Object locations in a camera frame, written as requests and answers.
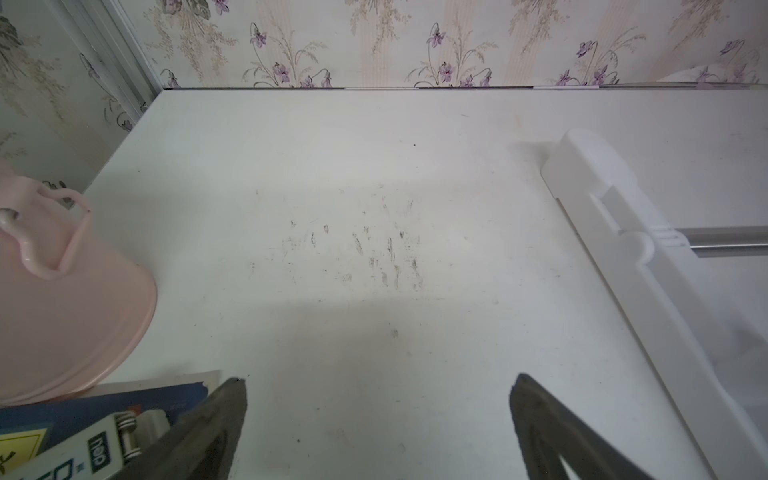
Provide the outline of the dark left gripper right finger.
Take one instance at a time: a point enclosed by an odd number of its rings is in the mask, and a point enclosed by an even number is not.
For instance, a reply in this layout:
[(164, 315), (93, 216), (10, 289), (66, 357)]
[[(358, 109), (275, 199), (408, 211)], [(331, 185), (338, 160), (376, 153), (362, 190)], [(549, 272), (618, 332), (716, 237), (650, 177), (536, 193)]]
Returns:
[(528, 374), (516, 378), (509, 407), (531, 479), (650, 477)]

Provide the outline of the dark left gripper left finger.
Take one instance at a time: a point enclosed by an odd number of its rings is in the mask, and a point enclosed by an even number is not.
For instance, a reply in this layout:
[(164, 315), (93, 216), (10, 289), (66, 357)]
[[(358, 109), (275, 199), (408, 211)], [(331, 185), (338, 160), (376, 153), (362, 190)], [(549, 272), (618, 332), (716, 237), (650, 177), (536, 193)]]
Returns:
[(237, 377), (227, 379), (114, 477), (227, 479), (247, 406), (246, 381)]

